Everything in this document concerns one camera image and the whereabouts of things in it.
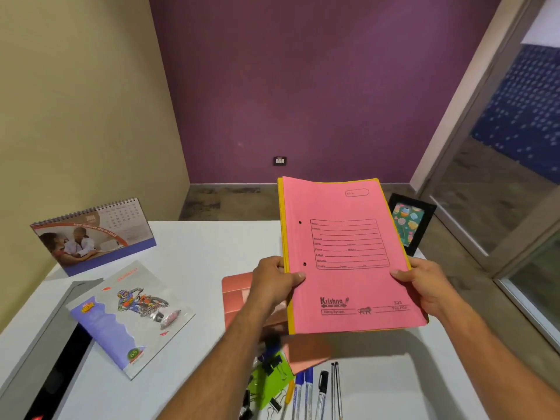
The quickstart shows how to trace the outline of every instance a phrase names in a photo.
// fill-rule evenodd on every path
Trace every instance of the electrical outlet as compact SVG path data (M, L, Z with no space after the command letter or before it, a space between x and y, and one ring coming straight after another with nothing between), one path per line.
M286 166L288 158L286 156L274 156L272 158L272 166Z

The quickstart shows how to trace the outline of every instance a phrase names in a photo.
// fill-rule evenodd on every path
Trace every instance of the table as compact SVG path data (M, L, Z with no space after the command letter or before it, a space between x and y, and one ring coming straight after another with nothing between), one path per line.
M141 420L159 413L224 331L221 279L253 270L260 258L281 255L282 245L278 221L151 222L150 226L156 247L72 278L58 266L53 269L0 334L0 383L7 380L72 282L108 277L138 259L180 291L195 317L132 381L99 345L92 344L58 418ZM418 329L329 338L340 362L345 418L488 418L435 318ZM330 361L315 368L315 383L321 370L330 372ZM327 394L325 419L330 419L330 389ZM314 410L317 395L315 385Z

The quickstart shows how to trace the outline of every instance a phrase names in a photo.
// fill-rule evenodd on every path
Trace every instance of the purple wall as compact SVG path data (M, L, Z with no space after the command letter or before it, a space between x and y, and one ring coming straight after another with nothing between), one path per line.
M499 2L150 0L191 182L409 182Z

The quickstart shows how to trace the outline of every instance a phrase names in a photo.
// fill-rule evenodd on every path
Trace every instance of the blue dotted pattern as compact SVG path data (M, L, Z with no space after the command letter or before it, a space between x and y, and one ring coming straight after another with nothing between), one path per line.
M471 136L560 183L560 48L524 45Z

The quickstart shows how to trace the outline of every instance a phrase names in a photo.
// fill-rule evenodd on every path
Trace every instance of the framed picture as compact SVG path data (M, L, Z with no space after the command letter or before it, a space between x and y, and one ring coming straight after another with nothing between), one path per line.
M436 205L396 193L391 194L388 205L405 252L414 256Z

